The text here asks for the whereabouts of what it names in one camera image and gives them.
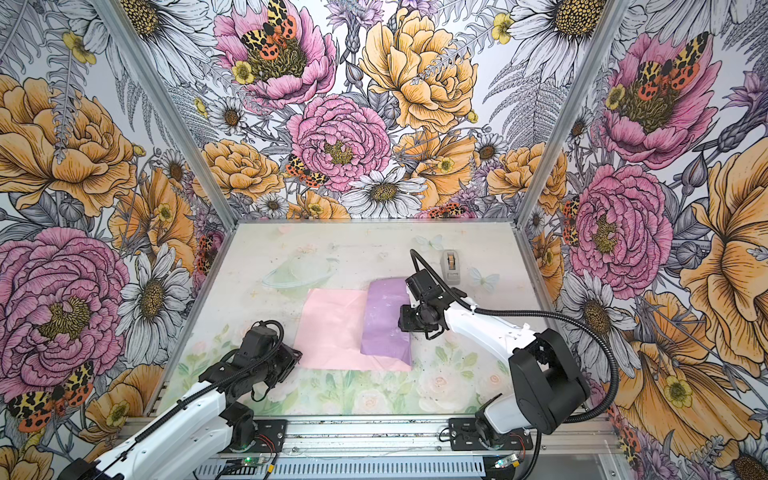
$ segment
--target pink sheet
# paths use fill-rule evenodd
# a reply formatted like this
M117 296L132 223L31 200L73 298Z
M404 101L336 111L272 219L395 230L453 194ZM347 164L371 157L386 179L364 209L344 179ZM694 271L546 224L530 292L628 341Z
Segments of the pink sheet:
M402 360L360 353L365 290L310 290L293 348L303 353L299 366L322 370L410 372Z

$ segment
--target yellow flower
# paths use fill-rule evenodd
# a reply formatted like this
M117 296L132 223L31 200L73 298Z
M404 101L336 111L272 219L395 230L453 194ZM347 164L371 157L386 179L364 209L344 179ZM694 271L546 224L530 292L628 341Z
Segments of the yellow flower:
M538 271L544 278L549 292L549 299L554 303L563 288L563 253L562 240L550 233L542 233L533 239L533 254L538 264Z
M517 151L510 151L506 155L502 155L499 158L502 168L488 172L488 192L491 195L503 194L505 197L511 197L517 192L526 191L531 184L536 168L538 168L538 163L541 161L544 147L544 142L541 142L530 149L520 147ZM538 199L539 204L547 214L554 215L565 196L565 171L567 167L568 159L565 157L565 153L561 151Z
M297 198L298 205L288 206L288 218L316 218L319 220L335 220L349 218L346 208L338 200L322 197L312 190Z
M83 38L80 35L67 31L61 36L61 40L64 41L64 45L67 45L67 48L72 50L72 55L80 63L96 64L96 55L85 49Z
M0 478L8 480L51 480L53 454L31 447L20 455L16 447L0 447Z
M194 238L192 210L160 168L152 172L151 180L144 174L140 193L120 196L115 213L109 218L112 246L130 253L149 250L150 260L163 243L176 247L176 259L190 272L194 268Z
M605 106L611 110L616 110L619 108L619 103L624 99L626 93L627 91L622 84L616 85L608 92L608 96L605 98Z
M106 393L88 405L85 416L94 424L78 433L86 442L97 444L85 457L88 462L118 443L118 434L126 420L144 414L162 374L163 368L158 365L139 365L125 370L112 381Z
M418 131L403 135L392 151L411 161L418 161L411 178L426 179L427 189L423 195L422 210L443 205L467 185L472 179L472 165L480 166L480 157L475 151L473 136L458 137L446 135L442 140L431 131Z
M493 18L493 30L491 30L491 36L494 38L494 40L498 40L498 43L506 45L506 43L511 39L511 36L507 30L509 30L509 27L511 27L513 23L515 23L515 21L512 20L511 13L507 12L497 14Z
M680 272L680 285L723 361L757 377L768 360L768 262L758 255L768 247L768 138L713 165L709 191L708 211L693 206L714 232L712 247L695 270Z
M445 133L472 109L478 66L467 54L428 74L426 69L437 57L454 46L453 34L435 30L432 20L418 10L408 14L401 8L397 25L394 33L381 22L368 31L359 66L376 81L374 92L395 95L401 127Z
M634 378L619 370L619 412L660 442L674 431L672 451L688 458L721 435L725 449L714 463L728 465L739 456L739 441L760 435L760 422L725 391L733 386L720 365L707 362L713 344L705 325L673 293L647 291L638 305L640 325L628 340L641 367ZM748 390L745 382L735 382L741 392Z
M72 135L57 159L51 97L59 93L41 78L28 78L22 87L0 75L0 192L25 194L15 206L26 208L48 188L64 191L96 217L116 195L136 187L134 148L96 98L76 92Z
M203 115L205 118L208 118L208 108L205 106L205 103L203 103L202 98L195 97L194 106L201 115Z
M245 142L238 144L225 139L205 144L203 157L227 198L234 192L255 201L264 194L278 192L285 187L277 162ZM205 195L197 179L192 187L197 195Z
M248 85L256 80L256 77L253 76L250 63L247 61L236 61L235 66L232 67L232 74L239 84Z

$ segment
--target purple cloth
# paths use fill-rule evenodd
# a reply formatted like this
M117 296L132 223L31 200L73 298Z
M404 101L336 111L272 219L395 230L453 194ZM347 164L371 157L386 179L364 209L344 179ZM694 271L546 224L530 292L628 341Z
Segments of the purple cloth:
M400 307L408 305L406 279L388 278L371 282L366 301L365 326L360 352L388 356L411 365L411 334L397 326Z

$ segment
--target wall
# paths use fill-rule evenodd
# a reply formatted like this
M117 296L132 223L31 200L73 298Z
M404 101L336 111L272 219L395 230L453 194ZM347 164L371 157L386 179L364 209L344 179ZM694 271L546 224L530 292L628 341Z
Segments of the wall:
M582 104L557 207L525 228L557 309L616 353L610 418L634 475L768 478L768 3L632 9L647 20ZM599 402L607 362L566 331Z
M224 239L146 95L89 36L111 41L84 2L0 6L5 478L58 476L142 415Z
M604 0L123 4L237 215L326 220L513 217Z

